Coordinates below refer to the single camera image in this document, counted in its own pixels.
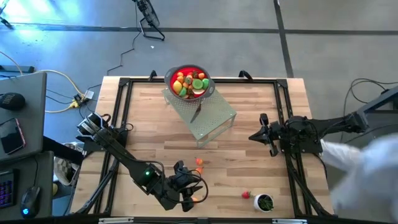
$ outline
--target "smartphone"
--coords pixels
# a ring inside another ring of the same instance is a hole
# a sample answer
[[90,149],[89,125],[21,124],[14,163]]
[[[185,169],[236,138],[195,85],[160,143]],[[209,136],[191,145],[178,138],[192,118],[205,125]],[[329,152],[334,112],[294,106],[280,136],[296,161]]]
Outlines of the smartphone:
[[25,147],[25,139],[16,118],[0,124],[0,141],[6,154],[12,154]]

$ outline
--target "knife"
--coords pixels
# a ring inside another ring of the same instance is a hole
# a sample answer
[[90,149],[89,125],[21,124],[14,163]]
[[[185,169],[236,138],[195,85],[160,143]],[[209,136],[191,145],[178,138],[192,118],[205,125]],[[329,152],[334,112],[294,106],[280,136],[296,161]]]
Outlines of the knife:
[[191,123],[197,118],[197,116],[199,115],[199,113],[200,113],[200,110],[201,110],[201,103],[202,103],[203,101],[200,101],[200,104],[199,104],[199,106],[198,106],[198,109],[195,111],[195,114],[193,115],[193,117],[192,117],[192,119],[191,119]]

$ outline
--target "small plant pot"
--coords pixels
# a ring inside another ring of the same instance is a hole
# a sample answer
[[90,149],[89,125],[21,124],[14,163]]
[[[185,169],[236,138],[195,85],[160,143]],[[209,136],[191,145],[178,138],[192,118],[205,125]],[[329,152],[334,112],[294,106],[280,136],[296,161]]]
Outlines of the small plant pot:
[[270,212],[274,209],[274,199],[270,195],[259,194],[254,198],[254,208],[262,212]]

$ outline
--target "green plant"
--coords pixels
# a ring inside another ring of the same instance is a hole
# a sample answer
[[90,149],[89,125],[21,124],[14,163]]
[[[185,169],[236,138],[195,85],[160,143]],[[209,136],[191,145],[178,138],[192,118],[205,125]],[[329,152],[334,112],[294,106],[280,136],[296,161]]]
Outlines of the green plant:
[[271,211],[274,208],[274,204],[272,203],[272,200],[269,197],[260,198],[259,206],[261,209],[265,211]]

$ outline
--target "desk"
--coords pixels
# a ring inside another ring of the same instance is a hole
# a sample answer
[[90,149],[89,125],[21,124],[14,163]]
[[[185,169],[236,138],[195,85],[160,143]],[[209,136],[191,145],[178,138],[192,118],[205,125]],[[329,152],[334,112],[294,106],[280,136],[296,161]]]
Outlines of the desk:
[[[120,77],[104,77],[96,112],[112,114]],[[302,79],[288,79],[293,113],[311,117]],[[166,176],[178,160],[196,168],[195,157],[204,160],[203,178],[209,185],[206,201],[187,213],[180,205],[165,211],[153,196],[147,196],[132,183],[127,169],[119,167],[112,216],[136,217],[243,217],[267,218],[294,216],[285,158],[269,155],[268,146],[249,141],[248,136],[260,128],[259,115],[267,113],[270,122],[278,119],[274,89],[263,84],[216,84],[217,90],[238,113],[234,126],[204,148],[198,149],[188,128],[170,105],[166,105],[161,90],[165,84],[135,83],[132,88],[128,123],[134,125],[129,133],[127,150],[139,159],[163,162]],[[95,152],[83,161],[80,177],[72,202],[75,212],[89,199],[98,185],[103,152]],[[326,210],[333,213],[323,166],[311,154],[303,154],[307,185]],[[272,212],[255,211],[253,199],[243,199],[241,194],[266,193],[275,201]],[[106,204],[107,189],[103,203]],[[195,194],[199,200],[204,189]],[[300,208],[304,211],[302,193],[298,190]]]
[[[0,209],[0,220],[20,220],[23,219],[21,215],[21,200],[22,195],[26,190],[33,186],[36,172],[36,162],[34,156],[30,156],[18,161],[11,161],[10,164],[2,163],[0,170],[17,169],[17,196],[16,204],[12,207]],[[54,153],[43,152],[35,155],[38,170],[36,185],[40,187],[40,211],[36,218],[44,218],[52,215],[52,171],[54,167]]]
[[17,118],[26,140],[26,146],[7,155],[0,144],[0,161],[10,161],[39,153],[43,148],[45,86],[47,74],[24,75],[0,81],[0,93],[20,93],[25,107],[20,111],[0,108],[0,123]]

